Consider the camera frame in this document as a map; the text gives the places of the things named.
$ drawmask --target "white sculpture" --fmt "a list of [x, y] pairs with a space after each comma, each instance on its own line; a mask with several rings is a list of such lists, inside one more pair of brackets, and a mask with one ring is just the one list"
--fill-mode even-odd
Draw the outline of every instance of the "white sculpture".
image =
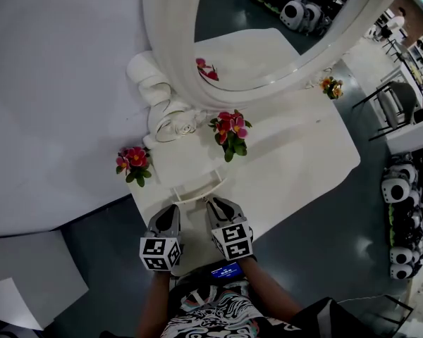
[[193, 108], [172, 90], [151, 51], [134, 56], [128, 64], [127, 75], [151, 106], [147, 120], [149, 134], [142, 139], [147, 148], [153, 149], [158, 143], [193, 133], [205, 121], [206, 111]]

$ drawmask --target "white round mirror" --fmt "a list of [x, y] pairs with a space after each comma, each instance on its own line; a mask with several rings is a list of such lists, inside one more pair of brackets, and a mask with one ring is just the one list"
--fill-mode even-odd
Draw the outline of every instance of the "white round mirror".
[[[222, 109], [304, 87], [355, 44], [392, 1], [143, 4], [155, 59], [174, 89], [194, 106]], [[294, 12], [300, 12], [301, 19], [295, 19]]]
[[368, 0], [200, 0], [197, 67], [219, 89], [271, 84], [344, 32]]

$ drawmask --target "mirror frame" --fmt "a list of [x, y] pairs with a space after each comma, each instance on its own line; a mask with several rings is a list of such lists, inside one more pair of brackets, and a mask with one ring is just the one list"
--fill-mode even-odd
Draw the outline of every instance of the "mirror frame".
[[210, 110], [244, 108], [253, 101], [300, 89], [311, 75], [340, 58], [374, 24], [393, 0], [368, 0], [333, 44], [292, 73], [258, 88], [228, 91], [209, 84], [195, 64], [195, 23], [200, 0], [142, 0], [154, 57], [182, 99]]

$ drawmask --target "artificial flower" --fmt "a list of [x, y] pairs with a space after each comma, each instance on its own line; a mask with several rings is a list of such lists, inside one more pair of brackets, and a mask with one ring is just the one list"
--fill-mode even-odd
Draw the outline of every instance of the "artificial flower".
[[322, 89], [326, 89], [329, 84], [331, 84], [331, 79], [329, 79], [328, 77], [326, 79], [323, 79], [321, 81], [321, 84], [319, 85]]
[[232, 114], [228, 113], [227, 111], [222, 111], [219, 113], [218, 118], [222, 120], [231, 120]]
[[332, 92], [333, 92], [333, 94], [334, 94], [335, 96], [337, 96], [337, 97], [339, 97], [339, 96], [342, 96], [342, 95], [343, 95], [343, 93], [342, 93], [342, 91], [341, 91], [341, 88], [340, 88], [338, 85], [336, 85], [335, 87], [333, 87]]
[[237, 137], [244, 139], [247, 136], [247, 130], [245, 129], [245, 120], [239, 116], [235, 120], [230, 120], [231, 129], [237, 134]]
[[205, 59], [203, 59], [203, 58], [197, 58], [196, 59], [196, 64], [197, 64], [197, 67], [201, 70], [201, 69], [205, 69], [205, 68], [211, 68], [211, 66], [208, 66], [206, 63], [205, 63]]
[[231, 123], [228, 121], [223, 121], [221, 124], [216, 123], [216, 128], [220, 135], [219, 143], [222, 145], [227, 139], [227, 132], [231, 129]]
[[216, 80], [217, 82], [219, 81], [218, 73], [215, 70], [209, 71], [209, 73], [207, 74], [207, 77], [209, 79]]
[[122, 156], [118, 156], [116, 158], [116, 164], [122, 168], [122, 170], [127, 171], [130, 168], [130, 162], [127, 158], [123, 158]]
[[146, 166], [147, 165], [147, 157], [146, 152], [143, 148], [139, 146], [135, 148], [130, 148], [128, 150], [128, 154], [126, 158], [130, 161], [130, 164], [133, 166]]

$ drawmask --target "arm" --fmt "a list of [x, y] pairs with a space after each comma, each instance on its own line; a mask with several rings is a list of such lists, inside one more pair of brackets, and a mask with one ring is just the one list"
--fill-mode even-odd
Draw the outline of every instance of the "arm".
[[255, 293], [272, 318], [288, 322], [302, 308], [250, 257], [238, 261]]
[[159, 338], [168, 324], [170, 272], [155, 272], [138, 327], [138, 338]]

